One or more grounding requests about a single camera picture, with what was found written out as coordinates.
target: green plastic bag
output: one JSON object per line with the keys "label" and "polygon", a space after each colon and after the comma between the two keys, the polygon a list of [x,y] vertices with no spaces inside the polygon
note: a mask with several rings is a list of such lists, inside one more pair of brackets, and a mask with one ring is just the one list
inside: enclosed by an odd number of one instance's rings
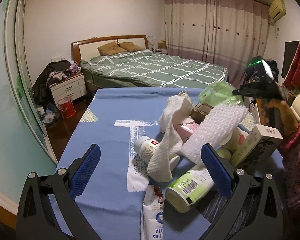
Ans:
{"label": "green plastic bag", "polygon": [[217,106],[221,103],[230,105],[243,106],[243,99],[241,96],[234,96],[232,90],[235,87],[224,81],[215,81],[208,85],[199,95],[199,102],[205,103],[209,106]]}

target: barcode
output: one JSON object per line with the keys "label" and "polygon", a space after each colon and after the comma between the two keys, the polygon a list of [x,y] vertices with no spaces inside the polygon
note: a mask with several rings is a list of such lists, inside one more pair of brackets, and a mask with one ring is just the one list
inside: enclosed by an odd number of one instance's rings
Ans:
{"label": "barcode", "polygon": [[195,181],[195,180],[191,180],[191,182],[182,189],[182,191],[186,194],[189,195],[192,191],[194,191],[196,189],[196,187],[198,187],[199,184]]}

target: bracelet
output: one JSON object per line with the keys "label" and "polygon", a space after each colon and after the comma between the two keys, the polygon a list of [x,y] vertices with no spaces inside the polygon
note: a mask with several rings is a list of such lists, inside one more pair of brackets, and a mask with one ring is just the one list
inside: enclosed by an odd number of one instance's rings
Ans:
{"label": "bracelet", "polygon": [[300,123],[298,124],[297,128],[292,133],[290,133],[288,136],[285,137],[285,139],[287,139],[290,136],[292,136],[293,134],[295,134],[298,131],[299,127],[300,127]]}

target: green bedspread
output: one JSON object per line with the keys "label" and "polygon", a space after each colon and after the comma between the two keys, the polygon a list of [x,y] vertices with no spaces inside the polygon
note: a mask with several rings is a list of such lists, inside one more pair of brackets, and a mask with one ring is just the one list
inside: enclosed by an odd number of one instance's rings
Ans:
{"label": "green bedspread", "polygon": [[228,76],[221,66],[149,50],[98,56],[82,60],[81,67],[92,75],[149,87],[205,88]]}

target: wall socket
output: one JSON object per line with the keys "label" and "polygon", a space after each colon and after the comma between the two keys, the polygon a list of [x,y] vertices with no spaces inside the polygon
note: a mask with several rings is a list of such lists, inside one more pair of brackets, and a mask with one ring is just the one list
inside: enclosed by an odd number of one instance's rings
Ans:
{"label": "wall socket", "polygon": [[51,62],[57,62],[57,61],[61,61],[61,60],[64,60],[64,59],[65,59],[64,56],[59,56],[59,57],[52,58]]}

